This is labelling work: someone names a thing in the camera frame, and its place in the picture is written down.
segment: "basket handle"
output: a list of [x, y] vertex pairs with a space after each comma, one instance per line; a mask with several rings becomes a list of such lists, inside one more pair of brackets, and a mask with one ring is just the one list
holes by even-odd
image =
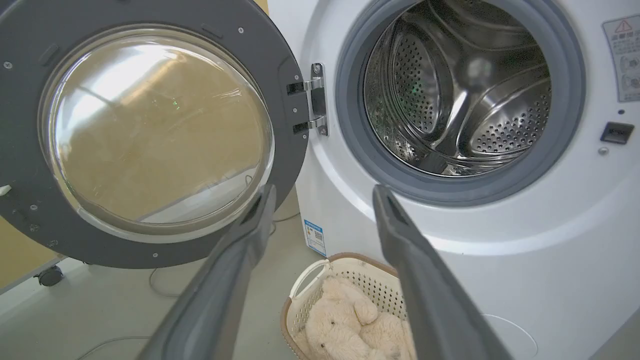
[[[298, 291], [299, 287], [302, 285], [302, 282], [309, 276], [309, 274], [311, 274], [314, 270], [317, 270], [319, 267], [324, 267], [317, 275], [316, 277], [311, 280], [304, 289], [302, 289], [302, 291]], [[300, 276], [298, 276], [298, 279], [296, 280], [296, 282], [293, 284], [293, 287], [291, 288], [291, 292], [289, 294], [289, 297], [291, 298], [291, 300], [295, 299], [298, 294], [300, 293], [304, 293], [307, 289], [309, 289], [318, 279], [320, 279], [320, 277], [322, 277], [322, 275], [324, 274], [325, 271], [327, 271], [327, 269], [329, 269], [329, 260], [328, 259], [322, 259], [322, 260], [318, 260], [315, 263], [309, 265], [308, 268], [306, 268], [302, 274], [300, 274]]]

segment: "warning sticker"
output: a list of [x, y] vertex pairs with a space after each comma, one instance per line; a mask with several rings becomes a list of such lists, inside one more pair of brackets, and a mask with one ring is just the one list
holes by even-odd
[[319, 252], [322, 256], [326, 256], [322, 227], [305, 220], [305, 236], [307, 237], [307, 246]]
[[618, 101], [640, 101], [640, 15], [602, 24], [618, 81]]

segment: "basket rim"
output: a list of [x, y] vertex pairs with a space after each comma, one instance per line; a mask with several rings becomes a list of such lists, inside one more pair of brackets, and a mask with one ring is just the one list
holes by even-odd
[[[345, 258], [351, 258], [351, 259], [357, 259], [357, 260], [363, 261], [395, 277], [398, 276], [397, 271], [391, 266], [388, 266], [379, 261], [373, 260], [367, 256], [357, 254], [355, 252], [341, 252], [339, 254], [329, 256], [327, 259], [331, 263], [335, 260], [345, 259]], [[310, 360], [302, 352], [302, 350], [300, 350], [300, 347], [298, 346], [298, 344], [296, 344], [296, 342], [293, 341], [293, 337], [289, 334], [289, 331], [287, 330], [287, 313], [289, 312], [289, 308], [291, 307], [291, 304], [292, 304], [292, 300], [290, 297], [287, 296], [287, 300], [285, 300], [284, 306], [282, 307], [282, 310], [280, 312], [280, 332], [282, 332], [282, 336], [284, 337], [284, 340], [287, 342], [288, 346], [291, 348], [291, 350], [293, 350], [293, 353], [296, 354], [299, 360]]]

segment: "beige laundry basket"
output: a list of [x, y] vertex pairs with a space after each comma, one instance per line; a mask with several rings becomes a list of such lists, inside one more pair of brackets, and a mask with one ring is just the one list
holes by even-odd
[[[321, 269], [320, 272], [300, 290], [305, 280], [319, 269]], [[402, 320], [406, 319], [400, 280], [392, 267], [366, 256], [348, 252], [316, 261], [305, 269], [293, 284], [280, 314], [282, 335], [300, 360], [309, 360], [309, 358], [300, 350], [293, 336], [307, 322], [309, 309], [320, 299], [322, 282], [329, 275], [349, 279], [378, 306], [379, 311], [391, 313]]]

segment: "metal hinge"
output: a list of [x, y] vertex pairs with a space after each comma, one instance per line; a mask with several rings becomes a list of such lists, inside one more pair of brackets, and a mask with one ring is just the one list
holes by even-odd
[[326, 94], [324, 92], [324, 65], [315, 63], [311, 65], [311, 80], [300, 81], [287, 85], [289, 95], [300, 92], [308, 93], [311, 100], [311, 113], [309, 122], [301, 124], [300, 129], [317, 129], [320, 135], [329, 136], [326, 123]]

